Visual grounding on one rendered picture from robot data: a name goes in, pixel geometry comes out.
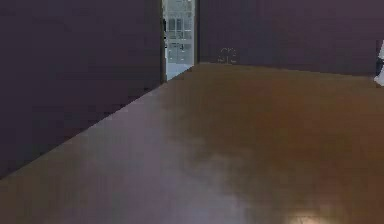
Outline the white furniture piece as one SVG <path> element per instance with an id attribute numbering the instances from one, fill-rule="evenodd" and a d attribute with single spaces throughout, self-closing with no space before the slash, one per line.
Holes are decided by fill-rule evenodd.
<path id="1" fill-rule="evenodd" d="M 382 45 L 378 54 L 377 73 L 374 77 L 374 82 L 378 86 L 384 87 L 384 40 L 382 41 Z"/>

